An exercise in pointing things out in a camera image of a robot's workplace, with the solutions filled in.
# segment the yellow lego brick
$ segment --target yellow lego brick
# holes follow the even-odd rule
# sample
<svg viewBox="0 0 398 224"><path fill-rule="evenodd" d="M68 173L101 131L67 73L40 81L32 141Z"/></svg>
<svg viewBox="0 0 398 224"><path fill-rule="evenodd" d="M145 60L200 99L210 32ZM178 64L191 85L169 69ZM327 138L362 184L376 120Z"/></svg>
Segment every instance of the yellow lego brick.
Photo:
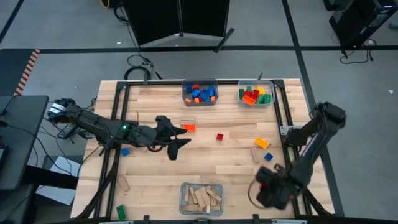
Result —
<svg viewBox="0 0 398 224"><path fill-rule="evenodd" d="M264 91L263 87L259 87L258 89L259 89L259 95L260 94L266 94L266 92Z"/></svg>
<svg viewBox="0 0 398 224"><path fill-rule="evenodd" d="M265 140L263 140L262 138L257 137L256 140L254 141L254 143L256 143L256 145L262 147L263 149L266 149L269 145L269 143Z"/></svg>

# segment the concrete floor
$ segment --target concrete floor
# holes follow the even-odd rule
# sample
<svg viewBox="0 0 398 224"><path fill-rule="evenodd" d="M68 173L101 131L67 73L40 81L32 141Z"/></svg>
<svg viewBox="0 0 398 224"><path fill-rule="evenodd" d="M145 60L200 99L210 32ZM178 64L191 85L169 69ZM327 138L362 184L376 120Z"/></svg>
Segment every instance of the concrete floor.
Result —
<svg viewBox="0 0 398 224"><path fill-rule="evenodd" d="M0 30L8 20L16 0L0 0ZM231 0L228 27L236 32L227 45L293 46L289 27L280 1ZM288 0L301 46L334 46L333 31L328 23L331 12L321 0ZM398 45L398 31L383 25L372 38L379 45ZM158 46L215 45L203 39L172 39ZM97 0L25 1L0 48L119 48L133 47L125 25L111 10L103 9ZM120 80L129 68L130 53L40 54L25 95L48 95L51 100L74 98L86 106L96 96L101 80ZM151 52L155 69L164 78L301 78L295 52L290 51L221 51ZM365 52L349 59L362 60ZM374 61L343 65L339 51L303 52L313 94L317 101L330 101L344 108L347 126L335 136L329 151L347 217L398 220L394 178L398 151L395 150L394 124L398 119L396 63L398 51L374 51ZM133 73L131 78L140 78ZM47 123L43 126L56 133ZM61 153L55 141L39 135L51 156ZM75 144L60 141L68 155L83 155L85 141L75 137ZM38 150L39 163L44 153ZM70 208L39 208L37 223L68 218ZM48 213L57 213L49 217Z"/></svg>

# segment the white paper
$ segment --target white paper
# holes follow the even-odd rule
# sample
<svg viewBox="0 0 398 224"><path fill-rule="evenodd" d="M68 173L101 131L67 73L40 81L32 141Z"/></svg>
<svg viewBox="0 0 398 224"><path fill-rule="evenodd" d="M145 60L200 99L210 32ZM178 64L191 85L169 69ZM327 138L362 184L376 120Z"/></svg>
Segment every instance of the white paper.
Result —
<svg viewBox="0 0 398 224"><path fill-rule="evenodd" d="M55 164L60 168L70 172L71 168L67 161L69 161L69 163L72 165L72 175L77 177L77 172L79 170L80 164L60 156L58 156L57 160L55 161ZM52 165L50 171L69 175L67 172L60 170L55 165ZM36 191L36 193L41 196L55 200L57 202L63 203L65 205L71 205L73 199L75 198L76 190L45 186L40 190Z"/></svg>

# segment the wooden tabletop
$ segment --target wooden tabletop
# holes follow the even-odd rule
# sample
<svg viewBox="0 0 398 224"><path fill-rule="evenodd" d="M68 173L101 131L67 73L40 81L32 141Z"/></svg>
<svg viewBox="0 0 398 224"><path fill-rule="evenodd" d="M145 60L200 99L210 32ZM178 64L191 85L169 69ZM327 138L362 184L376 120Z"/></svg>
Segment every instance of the wooden tabletop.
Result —
<svg viewBox="0 0 398 224"><path fill-rule="evenodd" d="M305 124L308 120L308 108L299 79L286 79L285 89L289 100L294 125ZM110 118L117 81L102 81L98 92L95 113ZM166 149L153 153L143 148L134 148L127 157L121 156L118 175L125 175L130 191L124 193L119 184L113 204L112 219L118 220L116 207L124 204L128 219L142 220L150 215L151 220L195 219L181 215L178 210L180 186L183 182L222 184L224 187L224 213L222 219L252 218L293 218L293 206L290 203L285 210L274 208L260 210L248 200L248 184L254 179L259 166L270 169L274 164L284 164L274 105L265 109L240 108L237 104L237 86L219 85L220 96L214 106L186 107L181 98L181 86L132 86L126 120L137 120L141 125L156 126L155 117L166 115L175 126L180 125L183 116L196 118L195 133L186 133L180 138L192 138L182 147L176 161L167 158ZM118 117L121 115L124 90L119 99ZM281 113L286 125L283 104ZM224 135L223 141L216 141L216 135ZM267 140L271 145L267 149L256 148L260 163L255 164L251 148L255 147L256 137ZM97 147L95 140L88 141L85 157ZM264 155L271 153L270 162ZM77 216L89 203L98 189L103 158L99 151L85 161L81 168L71 217ZM320 203L331 213L334 212L328 184L322 162L315 163L309 189ZM104 193L101 214L105 214L109 191ZM255 200L258 185L251 190ZM301 198L300 211L304 214Z"/></svg>

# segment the plastic container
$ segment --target plastic container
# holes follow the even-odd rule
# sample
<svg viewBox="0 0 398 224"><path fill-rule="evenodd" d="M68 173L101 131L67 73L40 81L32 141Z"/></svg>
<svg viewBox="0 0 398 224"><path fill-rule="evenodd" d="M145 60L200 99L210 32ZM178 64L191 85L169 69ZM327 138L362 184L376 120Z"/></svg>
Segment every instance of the plastic container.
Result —
<svg viewBox="0 0 398 224"><path fill-rule="evenodd" d="M191 93L187 93L187 86L193 86L193 85L199 85L199 90L201 90L201 93L203 92L202 90L207 90L210 86L213 86L215 89L215 96L216 100L213 100L211 102L199 102L196 103L194 101L194 98L192 98ZM199 80L184 80L182 82L182 100L185 103L185 106L213 106L217 103L218 99L218 85L217 85L217 80L216 79L199 79Z"/></svg>
<svg viewBox="0 0 398 224"><path fill-rule="evenodd" d="M256 103L253 106L250 106L246 103L244 103L243 101L241 101L241 99L239 99L239 89L243 89L244 91L246 91L246 88L248 86L251 86L251 88L253 90L259 88L259 87L263 87L264 91L266 92L266 94L270 94L271 95L271 100L269 103ZM238 82L238 105L242 106L242 107L247 107L247 108L265 108L268 105L271 105L275 102L275 88L274 88L274 84L269 81L269 80L240 80Z"/></svg>
<svg viewBox="0 0 398 224"><path fill-rule="evenodd" d="M186 186L193 187L194 190L199 190L199 188L201 188L201 187L211 186L211 188L214 189L215 193L221 197L220 210L212 210L211 209L210 213L183 211L182 205L188 205L188 203L184 201ZM224 212L224 187L221 184L193 184L193 183L188 183L188 182L182 183L181 189L180 189L180 213L182 215L206 215L206 216L217 216L218 217L218 216L221 216L223 214L223 212Z"/></svg>

